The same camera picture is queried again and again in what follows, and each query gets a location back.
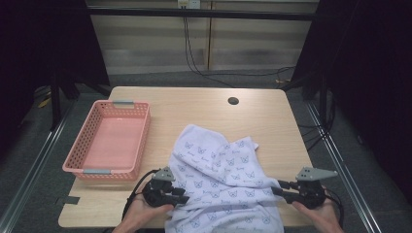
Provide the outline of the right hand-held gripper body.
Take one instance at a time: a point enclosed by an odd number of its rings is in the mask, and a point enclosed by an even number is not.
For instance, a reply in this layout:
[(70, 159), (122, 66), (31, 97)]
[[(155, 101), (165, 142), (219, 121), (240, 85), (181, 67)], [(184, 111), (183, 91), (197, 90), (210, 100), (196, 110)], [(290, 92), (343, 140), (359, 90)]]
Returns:
[(291, 192), (292, 202), (303, 204), (306, 208), (313, 210), (320, 207), (326, 200), (321, 180), (336, 177), (336, 171), (303, 167), (295, 176), (297, 193)]

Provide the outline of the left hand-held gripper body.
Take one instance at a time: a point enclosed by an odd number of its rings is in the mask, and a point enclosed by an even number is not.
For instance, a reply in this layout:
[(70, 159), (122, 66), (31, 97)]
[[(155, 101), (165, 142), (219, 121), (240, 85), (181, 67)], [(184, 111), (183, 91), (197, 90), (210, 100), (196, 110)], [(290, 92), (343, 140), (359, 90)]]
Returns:
[(169, 197), (174, 188), (175, 177), (168, 166), (154, 171), (151, 180), (145, 184), (142, 194), (151, 207), (170, 204)]

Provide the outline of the white cat-print towel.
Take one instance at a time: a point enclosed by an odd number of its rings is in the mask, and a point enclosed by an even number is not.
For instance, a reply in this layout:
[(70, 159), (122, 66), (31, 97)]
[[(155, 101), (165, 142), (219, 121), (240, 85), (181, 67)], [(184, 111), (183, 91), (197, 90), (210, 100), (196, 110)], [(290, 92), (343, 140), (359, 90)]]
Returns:
[(272, 192), (279, 183), (264, 174), (257, 148), (250, 137), (229, 142), (218, 132), (187, 126), (169, 167), (189, 200), (170, 213), (165, 232), (284, 233), (280, 197)]

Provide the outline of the pink plastic basket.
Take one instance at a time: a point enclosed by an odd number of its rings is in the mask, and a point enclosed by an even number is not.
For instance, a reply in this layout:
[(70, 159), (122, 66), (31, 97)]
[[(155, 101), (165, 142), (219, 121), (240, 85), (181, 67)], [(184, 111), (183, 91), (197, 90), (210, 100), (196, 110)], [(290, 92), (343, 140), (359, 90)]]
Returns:
[(146, 102), (95, 101), (62, 170), (81, 180), (136, 180), (150, 121)]

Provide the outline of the person's right hand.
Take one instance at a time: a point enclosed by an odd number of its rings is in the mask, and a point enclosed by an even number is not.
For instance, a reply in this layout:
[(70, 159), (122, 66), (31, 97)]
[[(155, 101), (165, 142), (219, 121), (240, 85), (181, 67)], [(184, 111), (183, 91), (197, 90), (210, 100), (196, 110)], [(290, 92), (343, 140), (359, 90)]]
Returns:
[(336, 225), (336, 226), (339, 225), (340, 226), (334, 207), (333, 207), (333, 203), (329, 199), (326, 199), (322, 206), (318, 207), (317, 209), (313, 209), (313, 210), (306, 208), (303, 204), (296, 202), (296, 201), (292, 202), (292, 205), (300, 213), (310, 218), (315, 228), (318, 231), (319, 231), (319, 227), (322, 227), (322, 226), (327, 226), (327, 225)]

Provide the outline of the person's left hand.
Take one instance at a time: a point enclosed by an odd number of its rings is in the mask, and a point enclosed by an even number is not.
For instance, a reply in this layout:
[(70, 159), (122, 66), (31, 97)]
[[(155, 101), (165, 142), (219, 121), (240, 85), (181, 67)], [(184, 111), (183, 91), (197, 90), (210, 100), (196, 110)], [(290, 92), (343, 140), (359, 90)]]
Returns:
[(173, 209), (174, 206), (169, 204), (156, 208), (151, 207), (142, 195), (137, 195), (119, 225), (135, 226), (141, 229), (156, 216), (165, 215)]

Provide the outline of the black metal stand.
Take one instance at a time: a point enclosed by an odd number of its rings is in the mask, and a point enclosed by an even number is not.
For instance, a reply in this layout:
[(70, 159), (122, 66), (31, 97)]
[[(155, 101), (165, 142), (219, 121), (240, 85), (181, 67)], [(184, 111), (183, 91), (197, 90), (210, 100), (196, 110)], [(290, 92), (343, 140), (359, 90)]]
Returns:
[(55, 71), (51, 74), (51, 109), (51, 130), (54, 130), (61, 121), (60, 87), (58, 83), (58, 76)]
[(320, 120), (323, 127), (326, 125), (326, 93), (327, 93), (327, 84), (326, 84), (326, 76), (322, 74), (321, 82), (320, 82), (320, 106), (319, 106), (319, 113), (320, 113)]

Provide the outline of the black tape strip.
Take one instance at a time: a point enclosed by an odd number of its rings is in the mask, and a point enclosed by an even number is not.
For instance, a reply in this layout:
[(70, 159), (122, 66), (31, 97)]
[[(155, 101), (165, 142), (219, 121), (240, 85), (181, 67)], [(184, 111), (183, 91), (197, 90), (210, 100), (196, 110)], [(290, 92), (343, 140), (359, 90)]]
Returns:
[(55, 200), (55, 205), (58, 205), (58, 206), (77, 205), (79, 201), (80, 201), (80, 198), (76, 196), (63, 196), (63, 197), (58, 197)]

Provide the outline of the black curtain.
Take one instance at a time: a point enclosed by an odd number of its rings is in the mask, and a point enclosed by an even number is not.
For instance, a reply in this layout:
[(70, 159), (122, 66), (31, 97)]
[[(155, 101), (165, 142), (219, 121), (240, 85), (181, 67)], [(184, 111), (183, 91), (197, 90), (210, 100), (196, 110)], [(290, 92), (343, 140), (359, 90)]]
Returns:
[(331, 90), (412, 205), (412, 0), (319, 0), (292, 79)]
[(17, 140), (34, 92), (58, 84), (110, 83), (86, 0), (0, 0), (0, 157)]

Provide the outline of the black horizontal bar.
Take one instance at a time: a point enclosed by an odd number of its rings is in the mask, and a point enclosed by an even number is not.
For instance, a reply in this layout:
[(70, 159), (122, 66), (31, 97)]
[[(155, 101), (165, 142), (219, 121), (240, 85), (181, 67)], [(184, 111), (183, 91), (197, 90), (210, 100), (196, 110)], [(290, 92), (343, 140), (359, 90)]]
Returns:
[(191, 10), (191, 9), (126, 9), (126, 8), (87, 8), (90, 15), (130, 16), (130, 17), (207, 17), (313, 21), (321, 19), (315, 14), (268, 13), (245, 11)]

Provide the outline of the metal floor rail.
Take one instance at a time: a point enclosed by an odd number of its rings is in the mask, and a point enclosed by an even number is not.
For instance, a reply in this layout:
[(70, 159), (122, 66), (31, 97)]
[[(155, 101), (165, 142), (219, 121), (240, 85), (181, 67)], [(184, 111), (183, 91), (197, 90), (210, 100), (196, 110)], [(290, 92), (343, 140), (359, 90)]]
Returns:
[(0, 233), (13, 231), (72, 109), (69, 104), (57, 122), (52, 121), (51, 109), (32, 109), (24, 118), (0, 164)]
[(314, 121), (321, 139), (326, 146), (329, 156), (341, 178), (359, 216), (368, 233), (383, 233), (369, 205), (366, 203), (351, 172), (349, 171), (341, 152), (337, 148), (332, 136), (321, 126), (320, 113), (312, 101), (306, 103), (308, 112)]

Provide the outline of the white wall socket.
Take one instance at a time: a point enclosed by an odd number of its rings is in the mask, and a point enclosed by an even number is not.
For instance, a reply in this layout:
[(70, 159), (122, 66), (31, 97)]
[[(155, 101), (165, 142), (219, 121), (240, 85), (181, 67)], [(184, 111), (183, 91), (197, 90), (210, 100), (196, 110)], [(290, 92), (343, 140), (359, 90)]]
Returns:
[(179, 9), (193, 9), (193, 10), (201, 9), (200, 0), (177, 0), (177, 5)]

